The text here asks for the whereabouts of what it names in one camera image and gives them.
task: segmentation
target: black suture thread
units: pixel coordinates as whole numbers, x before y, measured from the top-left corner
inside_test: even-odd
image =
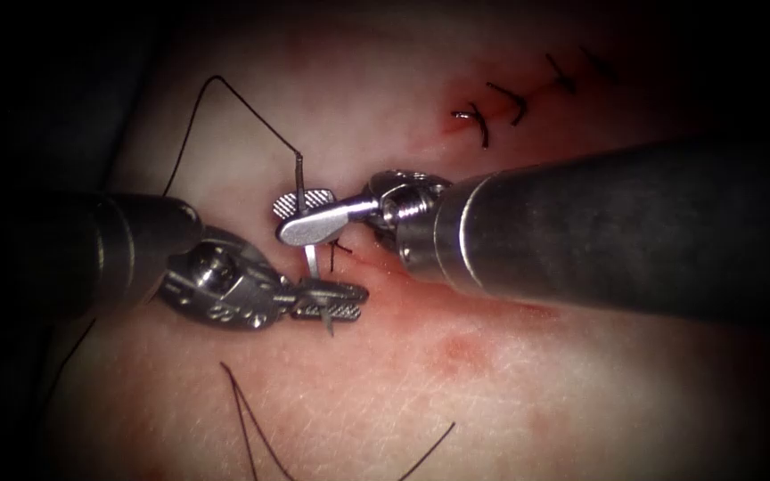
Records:
[[[260,116],[260,114],[257,113],[254,108],[249,105],[248,102],[245,101],[244,98],[242,98],[242,95],[240,95],[230,84],[227,83],[227,80],[225,80],[224,77],[220,75],[214,75],[210,78],[208,78],[206,81],[204,81],[204,84],[201,86],[201,90],[198,92],[198,97],[195,99],[195,104],[192,106],[192,114],[189,116],[189,124],[186,126],[186,134],[183,137],[183,144],[180,146],[180,152],[177,153],[177,160],[174,164],[174,168],[171,170],[171,176],[168,178],[168,183],[165,185],[165,189],[162,191],[162,197],[165,197],[168,195],[168,192],[171,190],[171,185],[174,183],[174,179],[177,176],[177,170],[180,168],[180,162],[183,160],[183,153],[186,150],[186,144],[189,142],[189,134],[192,133],[192,126],[195,121],[195,115],[198,113],[198,108],[201,106],[201,100],[204,97],[204,94],[207,92],[207,87],[210,86],[214,81],[221,82],[227,89],[233,94],[234,97],[237,98],[243,105],[245,105],[249,111],[262,123],[269,131],[278,138],[279,141],[281,141],[288,149],[290,149],[293,154],[296,156],[296,181],[297,183],[301,182],[301,168],[302,168],[302,153],[299,152],[295,147],[293,147],[289,142],[287,142],[284,137],[281,136],[281,134],[278,134],[278,131],[276,131],[271,125],[269,125],[269,122],[266,122],[266,120]],[[61,373],[64,370],[64,366],[67,364],[67,362],[70,360],[70,358],[76,353],[76,350],[79,348],[79,346],[82,344],[82,341],[85,339],[85,337],[88,335],[88,332],[91,330],[92,327],[94,327],[94,322],[96,322],[96,318],[94,318],[90,324],[88,324],[88,328],[85,329],[85,332],[82,334],[82,337],[79,338],[76,345],[71,348],[70,353],[67,355],[67,357],[64,359],[64,361],[61,363],[61,366],[59,367],[58,372],[55,375],[55,378],[53,380],[53,384],[49,388],[49,392],[46,395],[46,399],[41,404],[39,409],[39,414],[37,416],[37,423],[39,424],[40,420],[43,419],[43,416],[45,415],[46,407],[49,404],[53,392],[55,390],[56,385],[58,384],[59,378],[61,377]]]
[[[242,407],[240,406],[240,395],[237,394],[236,379],[231,376],[231,390],[233,391],[233,399],[236,401],[236,413],[240,417],[240,426],[242,426],[242,437],[245,439],[245,451],[249,454],[249,464],[251,465],[251,475],[254,476],[254,481],[258,481],[258,468],[254,465],[254,455],[251,453],[251,442],[249,441],[249,431],[245,428],[245,419],[242,417]]]
[[[611,67],[610,63],[600,59],[597,55],[587,50],[583,45],[579,45],[578,48],[581,49],[581,52],[584,53],[584,55],[587,57],[587,60],[590,61],[590,63],[599,73],[610,79],[610,81],[614,84],[619,82],[617,71]]]
[[[335,239],[335,240],[329,242],[329,245],[332,247],[332,251],[331,251],[332,268],[330,270],[330,272],[332,272],[332,273],[334,272],[334,250],[335,250],[335,248],[340,249],[340,250],[342,250],[342,251],[344,251],[344,252],[346,252],[348,254],[352,254],[352,249],[345,248],[345,247],[341,246],[340,243],[339,243],[339,240],[340,239]]]
[[[220,362],[220,366],[222,366],[222,369],[225,370],[227,373],[227,377],[231,380],[231,387],[233,387],[235,401],[237,403],[237,409],[240,409],[239,402],[242,401],[242,404],[245,406],[245,410],[249,412],[249,416],[251,416],[251,423],[254,424],[254,428],[258,431],[258,436],[260,436],[260,439],[263,440],[263,443],[266,445],[266,450],[269,451],[269,455],[272,456],[272,461],[275,461],[275,464],[278,466],[278,469],[281,470],[281,472],[284,474],[287,479],[290,481],[296,481],[296,478],[291,476],[291,474],[287,471],[287,469],[281,464],[281,462],[278,460],[278,456],[275,454],[275,451],[272,449],[272,445],[269,444],[269,441],[266,440],[266,436],[263,434],[263,430],[260,428],[260,423],[258,423],[258,419],[254,416],[254,411],[251,410],[251,406],[249,406],[249,402],[245,399],[245,394],[242,393],[242,389],[240,388],[240,385],[238,382],[236,382],[236,377],[233,375],[233,372],[231,371],[231,368],[225,364],[225,362]]]
[[[545,59],[548,60],[549,63],[552,64],[552,68],[555,72],[557,72],[557,78],[555,81],[562,85],[563,88],[565,88],[567,91],[569,91],[570,94],[575,94],[575,80],[572,80],[571,78],[567,77],[563,74],[563,70],[558,67],[557,62],[554,61],[552,58],[552,55],[550,53],[545,54]]]
[[[432,446],[432,447],[431,447],[429,450],[427,450],[427,452],[425,452],[423,456],[421,456],[421,458],[418,460],[418,462],[416,462],[416,463],[414,464],[414,466],[412,466],[412,467],[411,467],[411,468],[410,468],[410,469],[409,469],[409,470],[408,470],[408,471],[407,471],[407,472],[406,472],[406,473],[405,473],[403,476],[401,476],[401,477],[400,477],[400,478],[399,478],[397,481],[404,481],[404,480],[405,480],[407,477],[409,477],[409,475],[411,475],[412,473],[414,473],[414,471],[415,471],[416,469],[418,469],[418,467],[419,467],[419,466],[421,466],[421,463],[422,463],[422,462],[424,462],[424,461],[426,461],[426,460],[427,460],[427,458],[429,458],[429,457],[430,457],[430,455],[432,454],[432,452],[436,450],[436,448],[438,447],[438,445],[439,445],[439,444],[441,444],[441,442],[445,440],[445,438],[447,437],[447,435],[449,435],[449,434],[450,434],[450,431],[452,431],[452,430],[454,429],[454,427],[455,427],[455,426],[456,426],[456,422],[451,422],[451,423],[450,423],[450,428],[448,428],[448,429],[447,429],[447,431],[445,431],[445,434],[441,435],[441,437],[438,439],[438,441],[436,441],[436,443],[435,443],[435,444],[434,444],[434,445],[433,445],[433,446]]]
[[[46,397],[37,410],[37,416],[35,417],[35,426],[37,428],[40,428],[40,423],[43,421],[44,416],[46,415],[46,410],[49,408],[49,403],[53,400],[53,394],[55,394],[55,388],[58,387],[58,381],[61,379],[61,374],[64,373],[64,367],[67,365],[67,362],[70,360],[70,358],[73,357],[73,355],[76,353],[76,350],[79,349],[79,346],[82,345],[82,341],[84,341],[88,336],[88,332],[90,332],[91,328],[94,327],[95,322],[97,322],[96,317],[88,323],[88,327],[86,327],[85,331],[82,332],[82,335],[79,336],[76,344],[73,345],[73,347],[70,349],[70,352],[67,353],[67,355],[64,357],[64,360],[61,361],[61,364],[59,364],[58,371],[55,373],[55,377],[53,377],[53,382],[50,384],[49,390],[46,391]]]
[[[483,143],[481,145],[486,149],[489,146],[489,129],[486,126],[486,119],[480,114],[480,110],[478,110],[477,105],[475,105],[474,102],[468,102],[468,104],[474,110],[473,112],[455,110],[450,112],[450,115],[456,118],[473,118],[474,120],[477,120],[478,125],[480,125],[480,135],[483,138]]]
[[[238,101],[242,103],[242,105],[245,105],[249,111],[260,121],[261,124],[263,124],[266,128],[269,129],[272,134],[278,138],[288,149],[290,149],[293,154],[296,156],[296,183],[299,184],[301,182],[301,166],[302,166],[302,153],[299,152],[295,147],[293,147],[289,142],[287,142],[281,134],[278,134],[278,131],[275,130],[271,125],[269,125],[269,122],[266,122],[266,120],[263,117],[260,117],[260,114],[256,110],[254,110],[253,107],[249,105],[248,102],[245,101],[245,99],[242,98],[242,95],[240,95],[230,84],[227,83],[227,80],[225,80],[224,77],[220,75],[214,75],[207,79],[207,81],[204,82],[204,85],[201,86],[201,90],[198,92],[198,97],[195,99],[195,105],[192,107],[192,115],[189,116],[189,125],[186,127],[186,135],[183,137],[183,145],[180,146],[180,152],[177,154],[177,161],[174,163],[174,169],[171,171],[171,177],[168,179],[168,183],[165,186],[165,190],[162,191],[162,196],[165,197],[168,195],[168,191],[171,190],[171,184],[174,182],[175,177],[177,176],[177,170],[180,168],[180,162],[183,160],[183,152],[186,149],[186,143],[189,142],[189,134],[192,132],[192,125],[195,122],[195,115],[198,113],[198,108],[201,106],[201,100],[204,97],[204,94],[207,92],[207,87],[209,87],[210,84],[212,84],[214,81],[221,82],[227,89],[233,94],[234,97]],[[304,205],[304,195],[302,196],[302,205]]]
[[[487,82],[486,86],[492,87],[493,89],[497,90],[498,92],[505,94],[506,96],[510,97],[513,102],[516,102],[516,105],[519,106],[519,112],[516,114],[516,118],[510,121],[511,126],[517,126],[519,122],[521,122],[521,118],[525,116],[525,112],[528,111],[528,101],[525,100],[524,97],[521,95],[515,94],[513,92],[510,92],[509,90],[497,86],[493,84],[492,82]]]
[[[251,471],[254,473],[254,479],[257,481],[258,474],[254,467],[254,458],[251,455],[251,448],[249,443],[249,435],[248,432],[245,429],[245,422],[243,421],[242,417],[242,407],[240,406],[240,401],[242,401],[242,404],[245,406],[245,410],[249,413],[251,416],[251,422],[254,424],[255,429],[258,431],[258,436],[260,436],[260,439],[263,440],[263,444],[266,446],[266,450],[269,451],[269,455],[272,457],[272,461],[275,461],[275,464],[278,466],[278,469],[281,470],[281,472],[284,474],[285,477],[289,481],[296,481],[296,478],[294,478],[287,469],[281,464],[281,462],[278,460],[278,456],[275,454],[275,451],[272,449],[272,445],[269,444],[269,441],[266,440],[266,435],[263,434],[263,429],[260,428],[260,424],[258,423],[257,418],[254,416],[254,411],[251,410],[251,406],[249,405],[249,402],[245,399],[245,394],[242,393],[242,388],[240,387],[240,384],[236,381],[236,376],[233,375],[233,371],[231,371],[231,368],[228,367],[227,364],[225,364],[224,361],[220,361],[218,363],[222,367],[222,369],[225,370],[225,373],[227,374],[227,378],[231,381],[231,388],[233,389],[233,400],[236,402],[236,411],[240,418],[240,424],[242,425],[242,435],[245,436],[245,446],[249,450],[249,461],[251,463]],[[439,444],[442,443],[442,441],[445,440],[447,435],[450,434],[452,430],[454,430],[454,427],[456,426],[455,422],[450,423],[450,428],[447,428],[447,431],[441,437],[438,439],[438,441],[433,444],[430,449],[427,450],[421,456],[421,458],[411,467],[409,470],[401,476],[397,481],[405,481],[406,478],[408,478],[416,469],[418,469],[421,464],[427,460],[427,458],[430,457],[433,451],[436,450]]]

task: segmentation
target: pink skin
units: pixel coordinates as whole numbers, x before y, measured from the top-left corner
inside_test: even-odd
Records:
[[[161,192],[195,96],[216,73],[305,153],[307,186],[339,197],[389,167],[458,181],[711,125],[685,96],[685,78],[671,75],[664,32],[610,18],[536,7],[192,16],[140,103],[113,185]],[[612,62],[621,83],[599,75],[579,43]],[[577,95],[553,82],[546,52]],[[487,81],[528,98],[518,126]],[[467,102],[486,117],[487,151],[476,124],[450,117]],[[292,187],[292,154],[214,84],[170,195],[298,278],[302,254],[274,238],[269,211]],[[340,241],[353,254],[338,251],[328,273],[320,248],[321,268],[371,297],[334,339],[320,322],[213,330],[159,302],[100,319],[47,421],[49,451],[68,477],[251,479],[220,361],[297,479],[396,479],[451,421],[451,436],[410,479],[737,475],[767,455],[770,338],[464,298],[410,279],[363,226]],[[60,350],[70,342],[62,336]],[[253,452],[261,479],[280,477],[258,438]]]

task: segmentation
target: skin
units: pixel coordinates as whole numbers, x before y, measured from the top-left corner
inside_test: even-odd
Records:
[[[185,16],[139,102],[112,190],[161,192],[213,74],[305,154],[308,187],[341,198],[385,168],[458,181],[728,117],[692,87],[672,25],[634,22],[624,5],[601,15],[583,5],[393,7]],[[577,94],[554,82],[546,53]],[[487,81],[528,98],[518,126]],[[467,102],[489,124],[486,151],[475,123],[450,117]],[[293,182],[291,152],[214,84],[169,195],[298,279],[301,251],[274,238],[269,208]],[[320,322],[215,330],[160,302],[100,319],[52,401],[51,465],[68,478],[252,479],[223,361],[297,479],[396,479],[452,421],[410,479],[744,478],[770,466],[770,334],[464,298],[410,279],[361,225],[340,242],[353,253],[338,251],[326,276],[371,297],[334,338]],[[328,248],[318,252],[328,272]],[[81,327],[59,336],[57,352]],[[280,478],[250,426],[258,474]]]

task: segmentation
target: red bruise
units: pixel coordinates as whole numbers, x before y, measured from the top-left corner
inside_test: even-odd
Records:
[[[482,378],[492,368],[490,350],[492,346],[480,332],[470,334],[449,334],[436,345],[427,363],[428,371],[437,377],[454,379],[465,375]]]

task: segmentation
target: metal jaw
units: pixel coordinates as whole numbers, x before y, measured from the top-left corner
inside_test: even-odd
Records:
[[[295,200],[291,192],[273,205],[273,211],[283,219],[275,234],[279,241],[291,246],[323,244],[336,239],[350,222],[363,222],[373,229],[383,247],[396,251],[400,220],[432,208],[450,185],[437,175],[386,170],[374,174],[358,195],[337,202],[331,191],[307,191],[305,201],[311,209],[304,216],[296,216],[296,209],[289,207],[293,205],[291,197]]]
[[[272,292],[289,285],[256,247],[208,226],[195,249],[169,258],[160,296],[195,321],[262,330],[281,315]]]
[[[263,330],[283,314],[320,319],[321,307],[335,321],[353,322],[368,297],[364,287],[343,282],[294,285],[245,239],[212,226],[195,249],[168,260],[159,294],[196,322],[232,330]]]

